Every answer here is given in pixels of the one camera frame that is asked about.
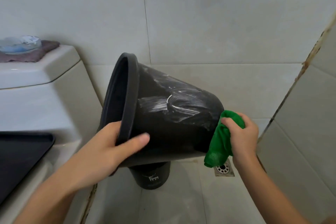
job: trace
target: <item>purple cloth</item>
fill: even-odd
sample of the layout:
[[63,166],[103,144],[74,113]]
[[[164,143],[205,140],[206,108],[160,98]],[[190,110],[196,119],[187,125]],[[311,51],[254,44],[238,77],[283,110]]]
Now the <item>purple cloth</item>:
[[10,61],[21,61],[21,62],[38,62],[43,58],[48,52],[59,47],[60,43],[57,41],[42,40],[42,47],[32,50],[28,53],[11,55],[0,52],[0,63],[10,62]]

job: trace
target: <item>forearm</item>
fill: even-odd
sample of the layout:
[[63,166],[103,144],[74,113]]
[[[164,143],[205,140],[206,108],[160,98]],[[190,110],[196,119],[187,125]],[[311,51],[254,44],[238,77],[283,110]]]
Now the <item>forearm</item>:
[[63,223],[75,192],[55,173],[34,192],[14,224]]
[[256,156],[238,161],[237,169],[267,224],[309,223],[267,176]]

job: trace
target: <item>black trash can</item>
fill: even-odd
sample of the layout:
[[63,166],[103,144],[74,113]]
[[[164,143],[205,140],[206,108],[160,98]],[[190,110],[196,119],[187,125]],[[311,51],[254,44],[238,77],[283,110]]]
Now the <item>black trash can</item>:
[[154,169],[135,166],[205,155],[222,111],[215,95],[138,63],[134,54],[123,53],[107,88],[99,129],[121,120],[116,145],[149,133],[148,145],[120,165],[132,167],[137,180],[141,170]]
[[136,183],[144,189],[157,189],[168,179],[170,161],[130,167]]

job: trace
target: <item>right hand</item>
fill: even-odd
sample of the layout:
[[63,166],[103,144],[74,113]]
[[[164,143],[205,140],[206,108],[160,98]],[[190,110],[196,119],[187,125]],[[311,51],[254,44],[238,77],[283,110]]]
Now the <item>right hand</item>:
[[221,123],[227,126],[231,133],[231,147],[235,165],[244,163],[256,157],[258,141],[258,126],[245,114],[237,112],[245,123],[245,128],[239,127],[231,118],[222,118]]

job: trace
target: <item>white toilet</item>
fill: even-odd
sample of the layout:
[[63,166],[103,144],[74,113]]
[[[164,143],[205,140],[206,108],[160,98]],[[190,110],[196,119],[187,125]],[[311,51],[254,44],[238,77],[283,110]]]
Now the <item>white toilet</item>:
[[[30,195],[96,133],[101,104],[78,53],[61,45],[36,63],[0,63],[0,131],[52,133],[48,154],[0,206],[12,223]],[[92,188],[78,192],[65,223],[80,223]]]

